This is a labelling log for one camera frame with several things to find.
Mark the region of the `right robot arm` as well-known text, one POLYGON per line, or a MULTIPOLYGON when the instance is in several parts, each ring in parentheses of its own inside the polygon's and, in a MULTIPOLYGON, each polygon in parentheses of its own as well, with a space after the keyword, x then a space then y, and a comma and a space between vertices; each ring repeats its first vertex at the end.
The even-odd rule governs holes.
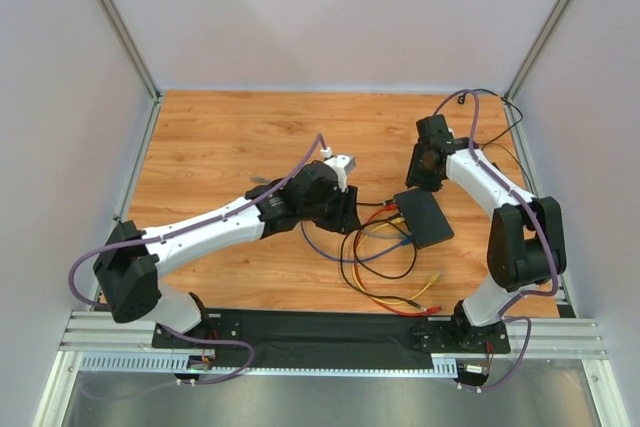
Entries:
POLYGON ((417 141, 406 185, 436 192, 444 180, 464 189, 491 220, 488 275, 460 301, 453 314, 458 331, 468 335, 502 321, 529 296, 552 297, 566 270, 559 203, 537 197, 494 167, 469 137, 456 138, 442 115, 416 122, 417 141))

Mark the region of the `black network switch box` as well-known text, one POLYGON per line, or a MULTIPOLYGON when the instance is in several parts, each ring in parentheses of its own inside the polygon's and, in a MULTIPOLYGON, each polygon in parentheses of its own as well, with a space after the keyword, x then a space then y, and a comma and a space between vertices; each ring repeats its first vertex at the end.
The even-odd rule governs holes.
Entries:
POLYGON ((430 247, 454 237, 454 231, 431 192, 407 190, 393 196, 418 249, 430 247))

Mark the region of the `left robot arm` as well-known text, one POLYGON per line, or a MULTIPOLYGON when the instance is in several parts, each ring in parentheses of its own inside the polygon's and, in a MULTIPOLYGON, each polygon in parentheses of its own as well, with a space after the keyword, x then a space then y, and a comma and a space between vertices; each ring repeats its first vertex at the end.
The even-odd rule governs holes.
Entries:
POLYGON ((313 161, 290 180, 257 186, 226 206, 187 220, 139 229, 121 222, 93 265, 106 305, 119 324, 149 320, 187 333, 204 320, 194 294, 162 284, 183 265, 229 246, 289 232, 309 221, 346 235, 360 228, 355 167, 346 154, 313 161))

